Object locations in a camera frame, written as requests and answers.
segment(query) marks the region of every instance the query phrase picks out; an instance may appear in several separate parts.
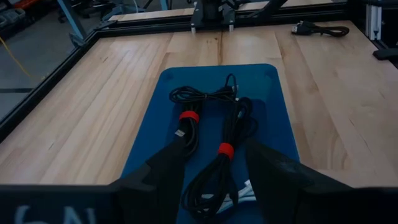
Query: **metal bracket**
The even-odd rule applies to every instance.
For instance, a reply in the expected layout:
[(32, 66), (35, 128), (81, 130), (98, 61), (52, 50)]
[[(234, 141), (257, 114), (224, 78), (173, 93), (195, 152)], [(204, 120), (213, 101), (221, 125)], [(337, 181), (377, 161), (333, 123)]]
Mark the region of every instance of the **metal bracket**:
[(108, 28), (110, 25), (117, 23), (117, 21), (102, 21), (96, 27), (93, 28), (94, 31)]
[(366, 30), (369, 40), (381, 39), (381, 7), (366, 5)]
[(86, 42), (76, 34), (69, 33), (69, 38), (70, 41), (72, 41), (73, 46), (75, 46), (76, 48), (82, 47), (86, 44)]
[(199, 1), (195, 4), (195, 9), (193, 11), (193, 15), (191, 18), (191, 31), (192, 34), (196, 33), (197, 28), (201, 27), (212, 27), (224, 25), (225, 27), (229, 27), (229, 31), (232, 32), (235, 23), (235, 10), (224, 4), (218, 8), (219, 11), (223, 11), (223, 19), (220, 21), (204, 21), (203, 20), (203, 5), (202, 2)]

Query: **cable bundle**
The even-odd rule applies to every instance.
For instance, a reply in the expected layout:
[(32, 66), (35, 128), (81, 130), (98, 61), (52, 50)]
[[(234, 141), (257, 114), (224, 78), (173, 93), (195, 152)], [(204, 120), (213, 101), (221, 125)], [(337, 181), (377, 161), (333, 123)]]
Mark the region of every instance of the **cable bundle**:
[[(182, 195), (182, 207), (196, 219), (208, 220), (216, 215), (227, 194), (233, 204), (238, 204), (238, 189), (231, 176), (231, 161), (234, 149), (247, 137), (257, 131), (257, 121), (250, 117), (252, 102), (249, 98), (240, 98), (233, 103), (233, 110), (223, 125), (223, 142), (218, 155), (188, 185)], [(203, 197), (205, 188), (214, 180), (216, 190), (212, 197)]]
[(301, 21), (293, 27), (292, 33), (295, 35), (329, 34), (332, 37), (344, 37), (349, 33), (349, 28), (344, 26), (321, 27), (312, 22)]
[[(228, 85), (230, 78), (233, 79), (233, 86)], [(204, 93), (190, 86), (182, 86), (170, 92), (170, 100), (182, 104), (182, 113), (179, 117), (180, 124), (175, 134), (185, 138), (186, 159), (198, 148), (198, 123), (203, 102), (205, 100), (234, 101), (237, 88), (235, 76), (229, 74), (226, 77), (224, 87), (214, 93)]]

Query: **black frame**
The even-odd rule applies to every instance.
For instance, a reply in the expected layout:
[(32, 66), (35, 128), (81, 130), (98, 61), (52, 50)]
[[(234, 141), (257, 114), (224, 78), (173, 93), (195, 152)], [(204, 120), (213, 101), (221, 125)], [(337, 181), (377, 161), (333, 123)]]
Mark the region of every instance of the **black frame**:
[[(391, 6), (383, 10), (397, 9)], [(248, 15), (257, 10), (237, 11), (235, 27), (268, 26), (280, 24), (295, 24), (299, 21), (325, 22), (350, 20), (362, 32), (365, 28), (366, 7), (360, 0), (348, 2), (315, 4), (307, 6), (282, 7), (266, 20)], [(164, 32), (182, 32), (191, 30), (192, 16), (158, 17), (135, 21), (121, 21), (111, 23), (108, 27), (92, 31), (85, 39), (85, 43), (73, 52), (36, 88), (34, 88), (18, 105), (16, 105), (0, 121), (0, 143), (21, 123), (26, 116), (41, 102), (52, 88), (73, 68), (79, 59), (99, 40), (105, 37), (118, 37), (125, 35), (143, 35)], [(197, 28), (198, 31), (225, 29), (228, 25)], [(378, 49), (388, 46), (383, 41), (376, 40), (372, 43)], [(398, 62), (391, 60), (398, 68)]]

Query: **cable plug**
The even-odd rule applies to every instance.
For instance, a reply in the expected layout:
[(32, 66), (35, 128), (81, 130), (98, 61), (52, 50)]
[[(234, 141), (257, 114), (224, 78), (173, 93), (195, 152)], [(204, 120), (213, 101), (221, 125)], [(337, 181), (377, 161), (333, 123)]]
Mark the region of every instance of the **cable plug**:
[(300, 21), (298, 24), (300, 24), (301, 26), (305, 26), (308, 28), (319, 28), (317, 25), (315, 25), (312, 22), (308, 22), (308, 21)]
[(235, 86), (231, 86), (233, 91), (238, 91), (239, 90), (239, 85), (236, 85), (236, 90), (235, 90)]
[(311, 35), (311, 34), (313, 34), (313, 31), (312, 31), (311, 28), (303, 25), (302, 23), (299, 23), (296, 26), (293, 26), (292, 34), (295, 34), (295, 35)]

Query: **floor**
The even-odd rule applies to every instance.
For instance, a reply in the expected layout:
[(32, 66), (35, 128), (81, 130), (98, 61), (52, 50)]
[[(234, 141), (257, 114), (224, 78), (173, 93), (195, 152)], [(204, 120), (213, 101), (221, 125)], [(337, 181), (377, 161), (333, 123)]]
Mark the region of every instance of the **floor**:
[[(59, 23), (57, 12), (51, 12), (35, 24), (6, 40), (20, 63), (31, 74), (28, 77), (0, 45), (0, 89), (33, 88), (61, 63), (73, 49), (68, 33), (69, 23)], [(99, 16), (81, 19), (85, 29), (99, 23)], [(6, 115), (26, 93), (0, 93), (0, 119)]]

